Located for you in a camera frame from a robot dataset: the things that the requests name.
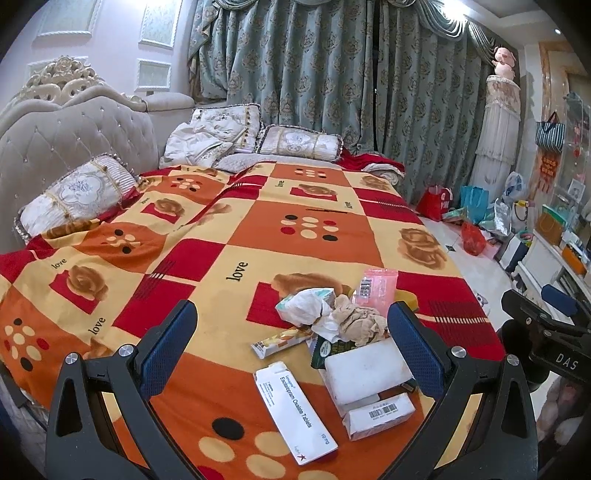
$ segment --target red plastic bag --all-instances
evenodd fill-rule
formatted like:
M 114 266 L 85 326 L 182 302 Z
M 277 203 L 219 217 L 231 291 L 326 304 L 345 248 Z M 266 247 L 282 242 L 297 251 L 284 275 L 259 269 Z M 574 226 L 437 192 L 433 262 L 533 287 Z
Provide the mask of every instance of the red plastic bag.
M 462 224 L 462 241 L 464 242 L 464 250 L 475 257 L 480 255 L 486 248 L 486 239 L 482 232 L 470 222 Z

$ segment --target embroidered pillow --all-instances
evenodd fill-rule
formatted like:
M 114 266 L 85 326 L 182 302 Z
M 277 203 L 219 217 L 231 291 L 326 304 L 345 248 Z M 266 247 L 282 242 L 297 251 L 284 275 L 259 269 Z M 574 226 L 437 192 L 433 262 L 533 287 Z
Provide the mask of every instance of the embroidered pillow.
M 213 122 L 231 118 L 235 122 L 246 127 L 246 131 L 235 142 L 234 152 L 253 153 L 256 139 L 261 130 L 261 106 L 258 103 L 245 103 L 243 105 L 230 105 L 214 108 L 196 108 L 193 111 L 191 123 Z
M 28 242 L 64 223 L 99 216 L 136 186 L 136 179 L 116 155 L 100 155 L 60 178 L 25 205 L 15 218 L 15 228 Z
M 327 135 L 302 127 L 270 125 L 259 140 L 257 153 L 334 162 L 340 158 L 342 150 L 340 135 Z

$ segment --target plastic bag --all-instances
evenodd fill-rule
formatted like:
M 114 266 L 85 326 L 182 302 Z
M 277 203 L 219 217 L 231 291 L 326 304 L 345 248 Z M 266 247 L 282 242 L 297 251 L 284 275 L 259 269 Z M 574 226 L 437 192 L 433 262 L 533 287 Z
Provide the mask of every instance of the plastic bag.
M 468 218 L 468 209 L 466 207 L 452 209 L 441 216 L 441 221 L 446 223 L 462 223 Z
M 462 224 L 462 241 L 464 242 L 464 250 L 475 257 L 486 248 L 486 240 L 480 229 L 469 222 Z
M 503 191 L 503 201 L 507 205 L 511 205 L 513 202 L 517 202 L 525 198 L 527 189 L 523 176 L 516 171 L 509 173 L 509 176 L 505 180 L 505 190 Z
M 394 302 L 398 270 L 370 268 L 363 272 L 363 279 L 353 295 L 353 303 L 362 307 L 373 307 L 383 317 Z
M 508 236 L 511 233 L 511 209 L 501 199 L 496 199 L 493 207 L 486 211 L 486 216 L 479 223 L 480 228 L 493 235 Z

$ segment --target gift bag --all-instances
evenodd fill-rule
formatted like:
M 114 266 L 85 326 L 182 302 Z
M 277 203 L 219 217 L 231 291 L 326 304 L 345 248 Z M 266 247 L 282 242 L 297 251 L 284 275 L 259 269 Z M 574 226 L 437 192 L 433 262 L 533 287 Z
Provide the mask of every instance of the gift bag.
M 441 222 L 441 216 L 449 210 L 452 199 L 450 189 L 431 185 L 418 203 L 417 212 L 435 222 Z
M 560 153 L 563 143 L 564 124 L 558 122 L 556 111 L 550 115 L 548 121 L 535 123 L 535 144 L 542 150 Z
M 535 229 L 550 245 L 560 245 L 565 221 L 546 205 L 535 224 Z
M 467 208 L 468 220 L 475 225 L 479 224 L 488 209 L 488 190 L 463 186 L 460 190 L 460 205 Z

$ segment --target striped bag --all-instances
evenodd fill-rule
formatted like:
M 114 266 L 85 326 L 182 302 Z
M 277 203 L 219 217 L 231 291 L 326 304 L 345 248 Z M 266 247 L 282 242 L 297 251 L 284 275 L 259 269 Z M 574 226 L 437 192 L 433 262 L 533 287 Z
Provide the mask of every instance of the striped bag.
M 558 122 L 558 115 L 554 112 L 547 122 L 535 123 L 535 143 L 542 149 L 561 153 L 564 143 L 564 124 Z

